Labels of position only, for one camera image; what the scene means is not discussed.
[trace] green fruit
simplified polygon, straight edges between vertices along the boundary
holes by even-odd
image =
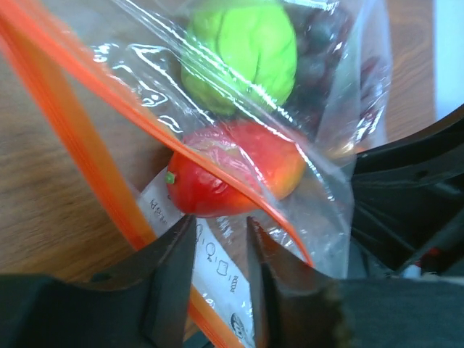
[[[182,59],[186,90],[223,115],[235,112],[240,94],[266,109],[282,105],[297,68],[297,40],[283,7],[275,0],[230,0],[221,9],[212,1],[203,3],[188,25]]]

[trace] printed icon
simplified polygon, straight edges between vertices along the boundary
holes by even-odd
[[[232,283],[231,283],[231,293],[232,294],[235,294],[235,290],[237,289],[237,284],[238,283],[239,283],[239,277],[235,275],[233,277]]]
[[[203,225],[196,225],[196,242],[198,242],[202,233],[203,233]]]
[[[219,265],[217,266],[217,274],[221,276],[226,276],[227,275],[227,269],[229,267],[229,264],[226,261],[219,261]]]
[[[247,330],[245,329],[245,325],[243,324],[243,322],[241,321],[241,319],[236,313],[232,314],[231,316],[231,326],[232,326],[233,332],[239,339],[243,339],[250,346],[253,345],[253,343],[251,343],[252,340],[247,335]]]
[[[212,262],[211,256],[216,252],[216,246],[213,243],[206,244],[206,253],[208,253],[208,261]]]

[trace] apple stem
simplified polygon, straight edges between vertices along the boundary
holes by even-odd
[[[175,174],[172,172],[167,172],[165,180],[166,180],[166,183],[173,185],[175,183]]]

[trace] ziplock bag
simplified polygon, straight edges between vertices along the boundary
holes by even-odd
[[[199,216],[189,312],[216,347],[253,346],[245,216],[346,276],[354,154],[382,142],[388,96],[381,0],[6,0],[0,18],[3,53],[132,246]],[[174,150],[144,190],[74,83]]]

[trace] grapes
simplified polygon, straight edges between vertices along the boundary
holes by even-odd
[[[285,10],[289,14],[291,24],[293,24],[297,34],[306,30],[311,17],[317,12],[317,9],[313,7],[288,3],[285,5]]]
[[[312,53],[321,53],[336,38],[333,27],[327,22],[310,24],[305,34]]]
[[[297,53],[298,56],[302,56],[310,50],[310,43],[304,35],[297,35]]]
[[[331,11],[295,4],[285,6],[297,35],[298,64],[294,90],[284,108],[294,127],[316,136],[354,21],[341,6]],[[378,101],[386,92],[388,76],[388,65],[380,57],[362,64],[359,139],[370,133],[383,112]]]
[[[303,56],[297,65],[297,83],[302,86],[314,86],[325,74],[326,62],[322,57]]]

